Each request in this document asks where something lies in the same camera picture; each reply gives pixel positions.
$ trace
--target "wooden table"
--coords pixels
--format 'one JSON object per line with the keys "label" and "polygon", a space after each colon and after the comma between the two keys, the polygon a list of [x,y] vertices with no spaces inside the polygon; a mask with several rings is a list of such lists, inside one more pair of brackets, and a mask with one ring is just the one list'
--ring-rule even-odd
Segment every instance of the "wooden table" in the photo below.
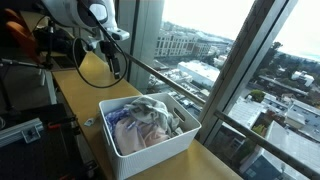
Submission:
{"label": "wooden table", "polygon": [[[103,63],[99,57],[91,52],[84,58],[80,71],[89,82],[95,85],[102,86],[114,82],[113,75],[106,63]],[[88,118],[98,117],[100,113],[98,103],[100,101],[136,96],[141,93],[125,80],[112,88],[97,89],[86,84],[76,70],[54,71],[52,74],[72,112],[77,115],[81,132],[104,177],[109,180],[115,179],[104,147],[101,120],[96,119],[91,127],[84,126],[84,122]],[[234,180],[241,178],[198,141],[193,140],[186,151],[136,174],[130,179]]]}

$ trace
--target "black cable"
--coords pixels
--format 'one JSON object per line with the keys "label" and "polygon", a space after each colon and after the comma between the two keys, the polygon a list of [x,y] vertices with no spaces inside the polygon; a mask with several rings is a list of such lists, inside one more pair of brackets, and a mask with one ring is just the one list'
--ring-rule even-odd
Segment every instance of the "black cable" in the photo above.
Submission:
{"label": "black cable", "polygon": [[123,50],[121,49],[121,47],[115,42],[115,40],[109,35],[109,33],[104,29],[104,27],[102,26],[102,24],[99,22],[99,20],[95,17],[95,15],[90,11],[90,9],[81,1],[81,0],[76,0],[80,6],[85,10],[87,11],[88,15],[95,21],[95,23],[98,25],[99,29],[102,31],[102,33],[108,38],[108,40],[113,44],[113,46],[118,50],[120,51],[120,53],[123,55],[124,57],[124,60],[125,60],[125,70],[124,70],[124,73],[123,75],[119,78],[118,81],[116,81],[115,83],[111,84],[111,85],[107,85],[107,86],[96,86],[96,85],[93,85],[91,83],[89,83],[83,76],[82,74],[80,73],[79,69],[78,69],[78,65],[77,65],[77,62],[76,62],[76,59],[75,59],[75,55],[74,55],[74,45],[75,45],[75,41],[77,39],[81,39],[81,38],[76,38],[73,43],[72,43],[72,56],[73,56],[73,59],[76,63],[76,69],[80,75],[80,77],[89,85],[95,87],[95,88],[109,88],[111,86],[114,86],[116,85],[117,83],[119,83],[126,75],[127,71],[128,71],[128,59],[127,59],[127,56],[125,55],[125,53],[123,52]]}
{"label": "black cable", "polygon": [[76,70],[77,70],[78,74],[80,75],[81,79],[82,79],[84,82],[86,82],[87,84],[89,84],[90,86],[95,87],[95,88],[109,88],[109,87],[112,87],[112,86],[118,84],[118,83],[124,78],[124,75],[123,75],[123,76],[121,76],[116,82],[114,82],[114,83],[112,83],[112,84],[110,84],[110,85],[106,85],[106,86],[97,86],[97,85],[94,85],[94,84],[90,83],[90,82],[89,82],[85,77],[83,77],[83,75],[81,74],[81,72],[80,72],[80,70],[79,70],[79,66],[78,66],[77,60],[76,60],[76,57],[75,57],[74,49],[75,49],[75,44],[76,44],[77,40],[83,41],[84,43],[86,43],[87,46],[88,46],[89,44],[88,44],[84,39],[82,39],[82,38],[75,38],[75,39],[73,40],[73,43],[72,43],[72,59],[73,59],[75,65],[76,65]]}
{"label": "black cable", "polygon": [[46,17],[46,16],[44,15],[44,16],[42,16],[42,17],[38,20],[38,22],[36,23],[36,25],[33,27],[32,31],[30,32],[30,35],[29,35],[29,36],[32,35],[32,33],[36,30],[37,26],[39,25],[40,21],[41,21],[43,18],[45,18],[45,17]]}

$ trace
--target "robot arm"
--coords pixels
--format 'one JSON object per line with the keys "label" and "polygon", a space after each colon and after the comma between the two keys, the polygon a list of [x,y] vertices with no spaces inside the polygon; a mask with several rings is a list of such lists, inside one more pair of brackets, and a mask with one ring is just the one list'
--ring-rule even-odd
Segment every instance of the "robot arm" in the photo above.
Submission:
{"label": "robot arm", "polygon": [[82,1],[102,27],[115,40],[129,38],[129,33],[117,27],[113,0],[41,0],[43,7],[57,24],[65,27],[95,28],[96,22],[81,7]]}

